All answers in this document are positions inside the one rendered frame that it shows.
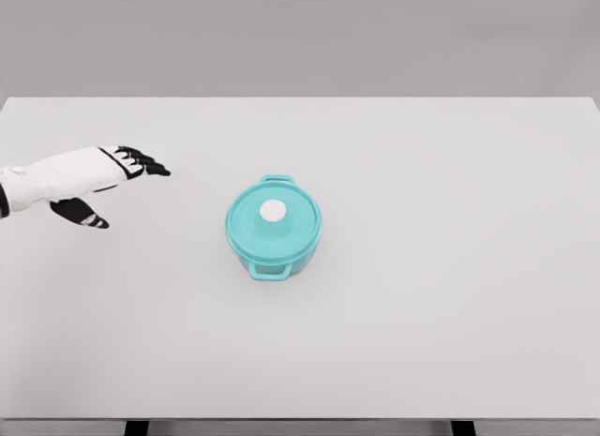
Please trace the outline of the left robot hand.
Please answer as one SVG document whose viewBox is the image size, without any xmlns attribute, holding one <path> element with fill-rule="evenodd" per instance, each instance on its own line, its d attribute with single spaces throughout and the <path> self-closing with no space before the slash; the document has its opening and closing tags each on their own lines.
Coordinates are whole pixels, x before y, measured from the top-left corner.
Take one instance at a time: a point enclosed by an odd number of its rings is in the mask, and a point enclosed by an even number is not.
<svg viewBox="0 0 600 436">
<path fill-rule="evenodd" d="M 91 146 L 45 158 L 26 168 L 37 196 L 61 218 L 80 226 L 109 228 L 83 200 L 89 193 L 116 188 L 144 175 L 167 177 L 171 172 L 142 151 L 124 145 Z"/>
</svg>

